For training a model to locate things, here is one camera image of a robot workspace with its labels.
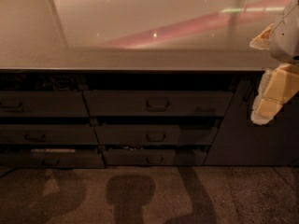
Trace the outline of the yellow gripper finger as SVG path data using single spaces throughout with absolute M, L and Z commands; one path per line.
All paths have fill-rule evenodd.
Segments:
M 257 125 L 269 123 L 297 92 L 299 92 L 298 65 L 282 63 L 274 70 L 267 69 L 252 105 L 251 121 Z
M 273 24 L 268 25 L 250 41 L 249 46 L 253 49 L 259 50 L 270 49 L 270 37 L 272 29 Z

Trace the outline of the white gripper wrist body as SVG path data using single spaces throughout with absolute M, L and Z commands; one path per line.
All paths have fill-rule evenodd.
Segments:
M 299 63 L 299 0 L 291 0 L 275 19 L 270 54 L 284 63 Z

